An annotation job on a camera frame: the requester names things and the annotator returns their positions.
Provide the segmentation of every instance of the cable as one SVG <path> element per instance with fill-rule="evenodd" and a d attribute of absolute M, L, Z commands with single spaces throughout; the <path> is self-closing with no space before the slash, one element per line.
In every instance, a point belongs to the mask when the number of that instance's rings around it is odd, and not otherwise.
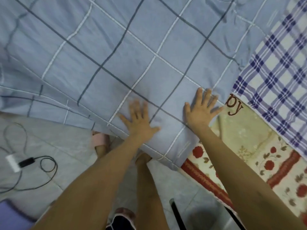
<path fill-rule="evenodd" d="M 7 147 L 10 149 L 11 152 L 10 152 L 9 150 L 7 150 L 7 149 L 5 149 L 5 148 L 3 148 L 3 147 L 0 146 L 0 149 L 3 150 L 3 151 L 5 151 L 7 154 L 14 154 L 14 153 L 16 153 L 16 152 L 13 150 L 12 146 L 10 145 L 10 142 L 9 142 L 8 138 L 6 137 L 7 129 L 8 129 L 12 124 L 9 124 L 9 125 L 6 126 L 5 129 L 3 130 L 3 138 L 5 139 L 6 144 L 7 144 Z M 26 148 L 27 148 L 27 143 L 28 143 L 28 133 L 27 133 L 26 129 L 25 129 L 20 123 L 14 123 L 14 124 L 19 125 L 19 126 L 24 130 L 24 132 L 25 132 L 25 145 L 24 145 L 24 147 L 23 147 L 23 154 L 27 156 L 27 154 L 26 154 Z M 41 159 L 40 159 L 40 169 L 41 169 L 42 171 L 44 171 L 45 173 L 50 173 L 50 172 L 52 172 L 53 170 L 55 170 L 54 174 L 52 175 L 52 177 L 50 178 L 49 181 L 47 181 L 46 183 L 44 183 L 44 184 L 42 184 L 42 185 L 39 185 L 39 186 L 37 186 L 37 187 L 25 188 L 25 189 L 18 189 L 18 188 L 16 188 L 16 186 L 18 185 L 18 183 L 20 182 L 21 177 L 22 177 L 22 171 L 20 171 L 19 177 L 18 177 L 17 182 L 15 183 L 15 185 L 14 185 L 13 187 L 4 187 L 4 186 L 0 187 L 0 189 L 6 189 L 6 190 L 4 190 L 4 191 L 0 191 L 0 194 L 9 192 L 9 191 L 11 191 L 11 190 L 16 190 L 16 191 L 34 190 L 34 189 L 38 189 L 38 188 L 40 188 L 40 187 L 42 187 L 42 186 L 44 186 L 44 185 L 47 185 L 49 182 L 51 182 L 51 180 L 54 178 L 54 176 L 56 175 L 56 172 L 57 172 L 57 170 L 58 170 L 58 164 L 57 164 L 56 160 L 55 160 L 52 156 L 47 156 L 47 155 L 45 155 L 45 156 L 35 157 L 35 158 L 33 158 L 33 159 L 36 161 L 36 160 L 39 159 L 39 158 L 41 158 Z M 43 165 L 42 165 L 43 160 L 51 160 L 52 162 L 54 162 L 53 168 L 52 168 L 51 170 L 46 170 L 46 169 L 44 169 L 44 168 L 43 168 Z"/>

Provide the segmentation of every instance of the purple plaid cloth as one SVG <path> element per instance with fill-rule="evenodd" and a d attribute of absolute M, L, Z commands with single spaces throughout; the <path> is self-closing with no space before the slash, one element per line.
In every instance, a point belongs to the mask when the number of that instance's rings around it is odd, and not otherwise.
<path fill-rule="evenodd" d="M 233 93 L 307 159 L 307 0 L 291 0 Z"/>

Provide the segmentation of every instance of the hand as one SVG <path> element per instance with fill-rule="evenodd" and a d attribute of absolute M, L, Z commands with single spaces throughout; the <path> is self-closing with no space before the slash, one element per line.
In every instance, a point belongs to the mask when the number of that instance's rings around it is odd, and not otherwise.
<path fill-rule="evenodd" d="M 160 130 L 160 127 L 149 126 L 147 102 L 143 104 L 143 114 L 138 100 L 129 104 L 129 110 L 132 122 L 127 120 L 122 114 L 119 114 L 119 117 L 128 128 L 130 136 L 139 140 L 141 144 L 150 140 Z"/>
<path fill-rule="evenodd" d="M 211 113 L 211 110 L 214 108 L 218 97 L 215 96 L 212 102 L 209 104 L 210 97 L 211 90 L 208 89 L 205 92 L 203 100 L 203 90 L 202 88 L 198 88 L 196 92 L 196 103 L 193 107 L 193 110 L 191 110 L 190 104 L 188 102 L 185 103 L 185 116 L 188 125 L 196 135 L 198 135 L 204 127 L 209 125 L 214 116 L 223 110 L 223 107 L 220 107 Z"/>

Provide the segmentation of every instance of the floor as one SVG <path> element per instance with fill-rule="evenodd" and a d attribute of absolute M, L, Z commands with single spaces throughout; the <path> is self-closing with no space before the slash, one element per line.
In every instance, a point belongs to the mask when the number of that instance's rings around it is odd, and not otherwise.
<path fill-rule="evenodd" d="M 29 191 L 10 191 L 0 195 L 0 200 L 10 198 L 15 205 L 30 216 L 38 218 L 62 191 L 84 170 L 96 160 L 96 154 L 91 148 L 91 132 L 86 129 L 61 125 L 38 119 L 0 115 L 0 134 L 11 122 L 24 126 L 28 135 L 27 156 L 50 155 L 58 163 L 58 172 L 47 185 Z M 26 158 L 23 154 L 25 133 L 20 126 L 12 125 L 7 129 L 7 138 L 16 156 Z M 112 138 L 112 147 L 121 143 L 121 139 Z M 4 137 L 0 137 L 0 146 L 8 148 Z M 18 178 L 4 160 L 5 152 L 1 152 L 0 186 L 13 186 Z M 46 169 L 53 167 L 47 160 L 43 162 Z M 150 161 L 148 167 L 157 186 L 164 213 L 171 230 L 179 229 L 171 210 L 169 200 L 175 203 L 188 230 L 210 229 L 225 209 L 205 189 L 172 171 L 157 161 Z M 18 188 L 29 188 L 41 185 L 49 180 L 53 172 L 45 173 L 39 169 L 39 163 L 24 168 Z M 119 186 L 112 211 L 118 207 L 126 207 L 136 212 L 136 177 L 137 171 L 133 162 L 129 166 L 124 180 Z"/>

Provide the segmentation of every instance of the plaid towel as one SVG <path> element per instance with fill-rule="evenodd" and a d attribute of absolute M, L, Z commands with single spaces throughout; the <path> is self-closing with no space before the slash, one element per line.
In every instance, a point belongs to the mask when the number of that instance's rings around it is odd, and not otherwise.
<path fill-rule="evenodd" d="M 233 86 L 255 110 L 307 159 L 307 0 L 291 0 L 283 22 L 260 43 Z"/>

